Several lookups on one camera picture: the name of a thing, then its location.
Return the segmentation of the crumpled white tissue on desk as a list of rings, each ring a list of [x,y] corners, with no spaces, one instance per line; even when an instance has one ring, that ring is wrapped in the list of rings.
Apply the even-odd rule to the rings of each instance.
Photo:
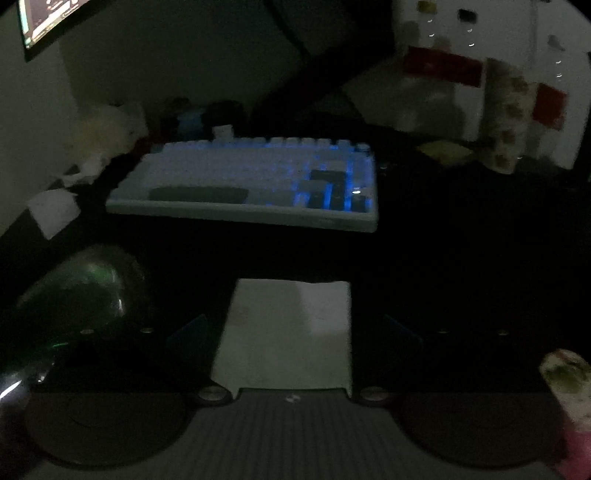
[[[60,175],[58,179],[65,188],[79,184],[92,184],[102,173],[110,160],[103,156],[93,156],[78,166],[78,172]]]

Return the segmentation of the white paper tissue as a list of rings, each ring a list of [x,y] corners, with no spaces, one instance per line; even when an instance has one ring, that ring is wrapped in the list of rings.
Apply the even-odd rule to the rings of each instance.
[[[242,279],[212,380],[239,390],[352,391],[349,284]]]

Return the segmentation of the yellow sponge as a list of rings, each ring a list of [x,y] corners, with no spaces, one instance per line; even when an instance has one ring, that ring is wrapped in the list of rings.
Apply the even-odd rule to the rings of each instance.
[[[422,145],[420,150],[425,155],[438,160],[442,164],[462,163],[472,155],[471,149],[448,141],[427,143]]]

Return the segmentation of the dark metal bowl container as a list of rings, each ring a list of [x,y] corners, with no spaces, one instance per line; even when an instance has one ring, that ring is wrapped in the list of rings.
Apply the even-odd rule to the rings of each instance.
[[[22,410],[91,350],[136,335],[144,276],[117,249],[90,248],[68,258],[1,312],[1,410]]]

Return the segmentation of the pink patterned cloth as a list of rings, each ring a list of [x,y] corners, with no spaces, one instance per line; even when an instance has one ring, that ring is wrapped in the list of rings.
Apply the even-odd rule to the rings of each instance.
[[[565,457],[555,465],[564,479],[590,478],[590,364],[569,350],[547,355],[540,367],[563,414]]]

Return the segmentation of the white backlit mechanical keyboard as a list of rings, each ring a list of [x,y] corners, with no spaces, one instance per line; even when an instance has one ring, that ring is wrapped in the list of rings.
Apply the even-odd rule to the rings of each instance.
[[[112,213],[373,232],[375,163],[346,140],[242,138],[165,144],[111,191]]]

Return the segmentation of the white shelf unit with bottles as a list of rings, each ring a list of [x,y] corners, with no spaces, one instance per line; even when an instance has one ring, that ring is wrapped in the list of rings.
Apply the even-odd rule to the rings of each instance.
[[[501,173],[575,166],[590,111],[590,20],[568,1],[403,1],[403,131],[477,144]]]

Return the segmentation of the patterned cup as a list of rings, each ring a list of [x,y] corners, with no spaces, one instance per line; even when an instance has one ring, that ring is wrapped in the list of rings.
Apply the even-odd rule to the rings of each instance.
[[[530,71],[487,60],[480,137],[485,165],[512,174],[525,153],[538,83]]]

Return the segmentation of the curved computer monitor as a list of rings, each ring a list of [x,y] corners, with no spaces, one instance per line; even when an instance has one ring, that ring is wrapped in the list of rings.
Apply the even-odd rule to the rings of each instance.
[[[24,60],[31,62],[63,35],[111,4],[108,0],[18,0]]]

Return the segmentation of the white square paper note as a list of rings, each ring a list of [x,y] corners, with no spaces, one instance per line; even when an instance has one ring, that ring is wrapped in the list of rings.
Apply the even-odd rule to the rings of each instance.
[[[27,208],[47,240],[55,237],[80,214],[75,195],[66,189],[41,192],[27,202]]]

